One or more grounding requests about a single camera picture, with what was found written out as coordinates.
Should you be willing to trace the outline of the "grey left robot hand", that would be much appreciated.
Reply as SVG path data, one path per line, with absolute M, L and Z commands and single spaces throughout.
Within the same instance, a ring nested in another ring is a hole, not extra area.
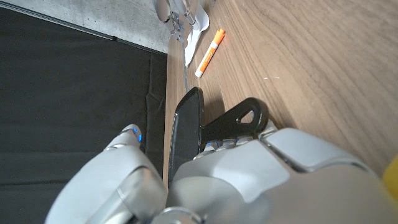
M 344 150 L 297 129 L 226 140 L 166 187 L 126 126 L 59 193 L 46 223 L 396 223 L 397 202 Z

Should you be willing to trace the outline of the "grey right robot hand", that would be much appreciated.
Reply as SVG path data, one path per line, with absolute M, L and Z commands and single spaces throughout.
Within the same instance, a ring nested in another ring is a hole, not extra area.
M 202 28 L 203 19 L 206 14 L 200 1 L 176 0 L 174 3 L 178 7 L 177 12 L 171 9 L 169 0 L 153 0 L 152 2 L 159 20 L 168 28 L 171 36 L 180 42 L 184 42 L 184 24 L 182 18 L 186 19 L 192 28 L 187 37 L 187 43 L 191 43 L 194 31 L 200 31 Z

